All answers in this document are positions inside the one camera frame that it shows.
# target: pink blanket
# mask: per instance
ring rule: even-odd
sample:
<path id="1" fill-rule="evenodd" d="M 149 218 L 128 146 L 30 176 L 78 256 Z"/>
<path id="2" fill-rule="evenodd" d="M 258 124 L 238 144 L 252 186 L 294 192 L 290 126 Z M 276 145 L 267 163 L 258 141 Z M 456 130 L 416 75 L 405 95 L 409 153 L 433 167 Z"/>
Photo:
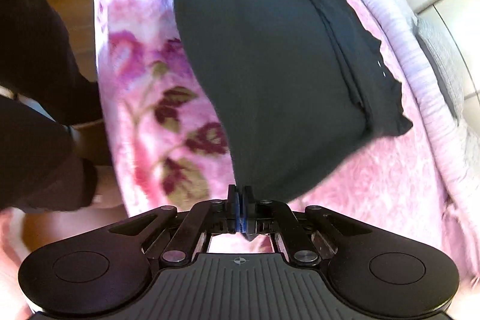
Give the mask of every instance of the pink blanket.
<path id="1" fill-rule="evenodd" d="M 403 84 L 403 107 L 414 127 L 351 155 L 290 205 L 323 205 L 444 248 L 446 193 L 416 101 L 376 20 L 361 0 L 347 1 L 382 41 L 385 64 Z M 225 198 L 233 183 L 230 155 L 183 52 L 172 0 L 95 0 L 95 13 L 102 104 L 129 214 L 164 204 L 188 210 L 199 200 Z M 253 251 L 261 245 L 218 236 L 215 249 Z"/>

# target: pant leg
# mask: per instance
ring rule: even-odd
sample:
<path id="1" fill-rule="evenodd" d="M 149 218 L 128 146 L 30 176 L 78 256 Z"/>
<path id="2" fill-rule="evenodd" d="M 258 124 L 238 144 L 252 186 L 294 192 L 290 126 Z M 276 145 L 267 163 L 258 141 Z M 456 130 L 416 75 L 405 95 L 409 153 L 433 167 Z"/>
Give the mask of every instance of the pant leg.
<path id="1" fill-rule="evenodd" d="M 73 147 L 62 125 L 0 96 L 0 210 L 73 211 L 90 205 L 97 172 Z"/>
<path id="2" fill-rule="evenodd" d="M 61 124 L 102 117 L 98 85 L 80 74 L 47 0 L 0 0 L 0 85 L 36 100 Z"/>

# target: gray cushion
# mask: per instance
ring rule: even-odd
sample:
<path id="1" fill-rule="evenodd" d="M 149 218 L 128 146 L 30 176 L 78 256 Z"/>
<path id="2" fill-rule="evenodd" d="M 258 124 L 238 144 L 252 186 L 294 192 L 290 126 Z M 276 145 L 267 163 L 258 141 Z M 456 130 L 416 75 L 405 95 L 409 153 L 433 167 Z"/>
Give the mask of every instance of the gray cushion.
<path id="1" fill-rule="evenodd" d="M 418 18 L 415 34 L 438 80 L 438 87 L 453 118 L 463 112 L 463 58 L 451 37 L 422 17 Z"/>

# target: black pants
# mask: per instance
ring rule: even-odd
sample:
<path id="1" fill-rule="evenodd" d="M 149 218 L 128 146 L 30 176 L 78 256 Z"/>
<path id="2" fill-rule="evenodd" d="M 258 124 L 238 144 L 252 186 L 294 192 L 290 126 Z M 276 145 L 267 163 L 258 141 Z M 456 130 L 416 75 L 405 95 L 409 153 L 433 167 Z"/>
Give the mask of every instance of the black pants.
<path id="1" fill-rule="evenodd" d="M 0 209 L 76 210 L 91 203 L 92 163 L 61 125 L 102 117 L 98 85 L 79 72 L 66 27 L 46 0 L 0 0 L 0 86 L 56 122 L 0 96 Z"/>

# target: silver bolt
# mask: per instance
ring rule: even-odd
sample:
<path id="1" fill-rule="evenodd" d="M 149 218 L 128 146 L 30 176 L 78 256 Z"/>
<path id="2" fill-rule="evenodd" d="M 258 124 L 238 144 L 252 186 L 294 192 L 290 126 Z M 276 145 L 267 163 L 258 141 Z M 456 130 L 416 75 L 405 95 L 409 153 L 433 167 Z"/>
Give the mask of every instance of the silver bolt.
<path id="1" fill-rule="evenodd" d="M 186 258 L 186 254 L 183 251 L 171 250 L 167 251 L 162 255 L 163 260 L 171 263 L 181 262 Z"/>
<path id="2" fill-rule="evenodd" d="M 313 251 L 308 251 L 308 250 L 297 251 L 295 252 L 293 257 L 302 263 L 311 263 L 311 262 L 315 262 L 315 260 L 318 259 L 317 254 L 315 254 Z"/>

